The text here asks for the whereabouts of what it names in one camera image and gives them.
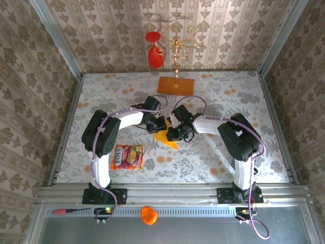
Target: wooden base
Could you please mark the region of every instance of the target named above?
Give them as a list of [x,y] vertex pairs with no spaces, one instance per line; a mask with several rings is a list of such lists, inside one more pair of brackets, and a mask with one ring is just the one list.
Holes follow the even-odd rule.
[[194,80],[178,78],[178,87],[174,87],[175,77],[161,77],[159,79],[158,93],[179,96],[193,95]]

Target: floral tablecloth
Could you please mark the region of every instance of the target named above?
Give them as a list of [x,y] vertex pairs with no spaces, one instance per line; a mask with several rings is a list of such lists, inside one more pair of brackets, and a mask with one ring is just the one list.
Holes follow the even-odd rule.
[[[170,72],[86,74],[64,152],[57,182],[88,182],[90,157],[81,136],[97,109],[107,113],[144,102],[156,94],[160,76],[173,77]],[[258,80],[257,72],[180,72],[181,78],[194,79],[194,94],[207,101],[206,115],[230,117],[242,113],[261,135],[267,153],[255,164],[257,182],[288,182],[284,161],[272,121]],[[167,96],[169,105],[162,112],[167,116],[180,96]],[[202,112],[199,99],[186,99],[184,105],[193,114]],[[144,144],[143,170],[110,171],[112,182],[232,182],[235,171],[232,157],[221,137],[196,134],[193,141],[178,142],[175,150],[154,140],[153,135],[135,126],[120,130],[116,144]],[[111,164],[115,150],[110,154]]]

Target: orange ball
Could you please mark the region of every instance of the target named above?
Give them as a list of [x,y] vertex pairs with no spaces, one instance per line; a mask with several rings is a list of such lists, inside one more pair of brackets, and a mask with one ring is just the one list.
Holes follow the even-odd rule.
[[157,212],[149,206],[145,206],[141,209],[141,219],[147,225],[152,225],[157,221]]

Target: chips bag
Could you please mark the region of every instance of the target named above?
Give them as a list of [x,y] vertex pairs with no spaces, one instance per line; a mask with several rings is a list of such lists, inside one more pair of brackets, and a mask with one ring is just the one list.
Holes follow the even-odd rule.
[[143,169],[144,145],[116,145],[111,169]]

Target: wall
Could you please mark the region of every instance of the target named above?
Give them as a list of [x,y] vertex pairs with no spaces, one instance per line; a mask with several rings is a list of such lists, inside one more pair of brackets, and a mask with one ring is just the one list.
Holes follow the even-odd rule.
[[20,243],[76,80],[28,1],[0,1],[0,243]]
[[[145,34],[196,27],[204,41],[181,68],[258,70],[293,0],[46,0],[83,73],[149,71]],[[162,39],[161,45],[167,45]],[[168,49],[164,69],[173,67]]]
[[267,74],[295,169],[325,230],[325,1],[310,0]]

